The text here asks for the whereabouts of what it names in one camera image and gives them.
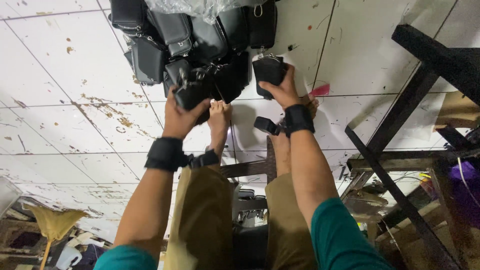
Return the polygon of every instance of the metal ring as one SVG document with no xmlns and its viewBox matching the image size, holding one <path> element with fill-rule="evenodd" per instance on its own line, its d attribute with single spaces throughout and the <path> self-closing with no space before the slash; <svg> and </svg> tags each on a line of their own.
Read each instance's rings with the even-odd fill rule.
<svg viewBox="0 0 480 270">
<path fill-rule="evenodd" d="M 257 7 L 260 6 L 260 15 L 257 16 Z M 253 9 L 253 15 L 255 15 L 255 17 L 261 17 L 264 13 L 264 8 L 262 7 L 262 5 L 255 5 L 255 8 Z"/>
</svg>

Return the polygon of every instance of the black metal frame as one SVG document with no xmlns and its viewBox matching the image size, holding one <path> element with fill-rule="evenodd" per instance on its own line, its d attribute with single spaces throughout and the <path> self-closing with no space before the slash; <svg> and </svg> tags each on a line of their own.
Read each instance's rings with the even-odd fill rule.
<svg viewBox="0 0 480 270">
<path fill-rule="evenodd" d="M 367 146 L 350 127 L 345 128 L 345 133 L 359 150 L 364 160 L 349 162 L 348 166 L 351 170 L 353 167 L 351 163 L 357 163 L 354 166 L 357 176 L 348 185 L 341 198 L 344 199 L 352 189 L 363 187 L 375 172 L 384 187 L 402 208 L 402 211 L 410 218 L 425 241 L 432 257 L 446 269 L 460 269 L 459 262 L 446 250 L 431 227 L 418 213 L 418 210 L 392 181 L 387 170 L 405 171 L 412 168 L 430 170 L 434 183 L 438 185 L 437 178 L 446 179 L 444 171 L 446 162 L 453 161 L 457 157 L 476 155 L 480 152 L 480 147 L 465 139 L 454 128 L 446 127 L 438 130 L 438 132 L 455 150 L 412 151 L 411 153 L 389 153 L 383 152 L 383 150 L 427 95 L 439 76 L 480 105 L 480 49 L 449 49 L 410 25 L 398 25 L 392 35 L 392 40 L 417 57 L 421 61 L 421 65 Z"/>
</svg>

